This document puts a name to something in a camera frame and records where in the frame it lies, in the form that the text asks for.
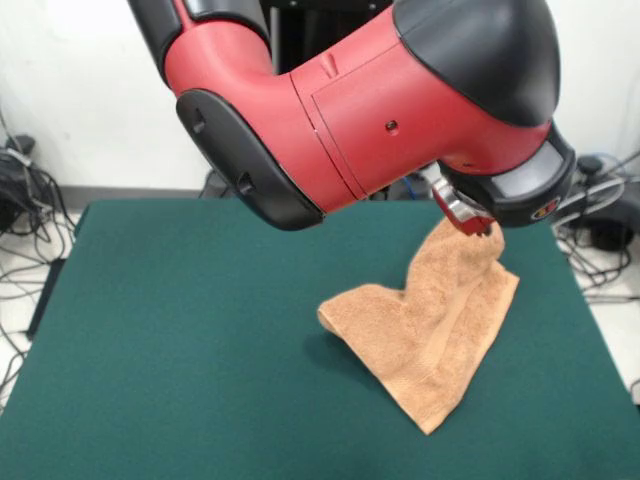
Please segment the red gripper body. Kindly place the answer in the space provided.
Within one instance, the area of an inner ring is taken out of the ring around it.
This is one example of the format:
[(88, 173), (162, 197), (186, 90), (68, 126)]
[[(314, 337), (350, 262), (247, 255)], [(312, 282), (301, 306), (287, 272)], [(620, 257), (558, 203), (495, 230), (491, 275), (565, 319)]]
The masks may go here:
[(450, 223), (467, 236), (486, 236), (495, 220), (484, 210), (461, 199), (454, 190), (433, 190), (434, 199)]

